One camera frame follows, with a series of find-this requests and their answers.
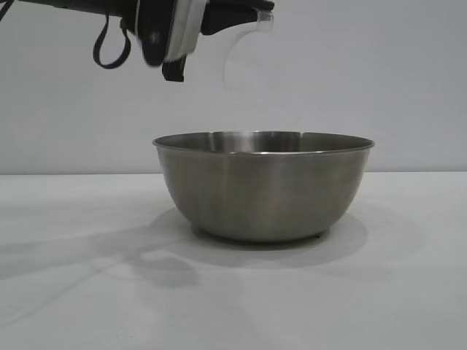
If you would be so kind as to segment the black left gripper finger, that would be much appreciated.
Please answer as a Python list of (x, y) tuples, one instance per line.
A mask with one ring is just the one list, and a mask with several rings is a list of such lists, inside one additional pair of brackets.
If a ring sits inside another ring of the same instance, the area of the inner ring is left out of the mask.
[(256, 12), (208, 12), (201, 24), (204, 36), (216, 34), (227, 28), (256, 21)]
[(212, 0), (209, 2), (211, 12), (246, 12), (250, 10), (271, 12), (274, 1), (270, 0)]

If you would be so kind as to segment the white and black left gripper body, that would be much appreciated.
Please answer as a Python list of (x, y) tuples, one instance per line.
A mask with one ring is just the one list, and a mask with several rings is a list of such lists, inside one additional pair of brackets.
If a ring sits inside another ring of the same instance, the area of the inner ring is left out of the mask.
[(196, 49), (206, 5), (205, 0), (176, 1), (169, 46), (162, 65), (166, 81), (184, 81), (186, 59)]

